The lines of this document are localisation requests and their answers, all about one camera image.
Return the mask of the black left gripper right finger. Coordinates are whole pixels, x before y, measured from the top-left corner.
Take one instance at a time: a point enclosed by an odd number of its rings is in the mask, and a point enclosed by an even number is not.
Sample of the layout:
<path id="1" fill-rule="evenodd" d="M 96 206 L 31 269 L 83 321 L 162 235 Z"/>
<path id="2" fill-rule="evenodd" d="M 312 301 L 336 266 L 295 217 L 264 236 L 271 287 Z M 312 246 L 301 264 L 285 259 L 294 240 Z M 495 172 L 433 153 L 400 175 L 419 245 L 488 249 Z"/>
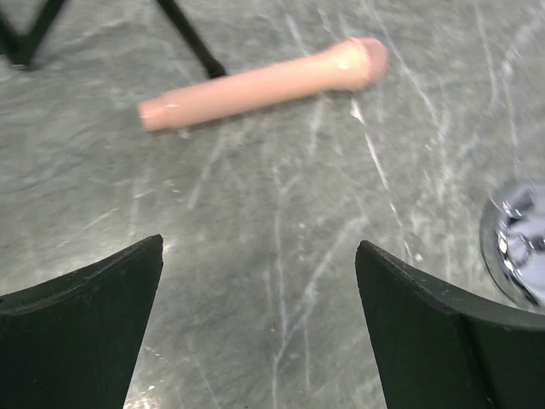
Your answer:
<path id="1" fill-rule="evenodd" d="M 542 408 L 544 317 L 474 295 L 369 241 L 355 270 L 389 408 Z"/>

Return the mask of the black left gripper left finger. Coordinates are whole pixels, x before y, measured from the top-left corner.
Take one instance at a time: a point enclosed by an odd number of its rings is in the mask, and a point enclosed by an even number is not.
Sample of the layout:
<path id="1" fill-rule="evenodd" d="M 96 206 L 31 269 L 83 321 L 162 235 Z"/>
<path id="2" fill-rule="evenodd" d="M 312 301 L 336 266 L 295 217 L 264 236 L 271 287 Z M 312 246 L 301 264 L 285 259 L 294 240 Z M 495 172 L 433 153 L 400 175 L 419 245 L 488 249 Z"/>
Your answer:
<path id="1" fill-rule="evenodd" d="M 3 408 L 121 408 L 163 269 L 147 237 L 1 297 Z"/>

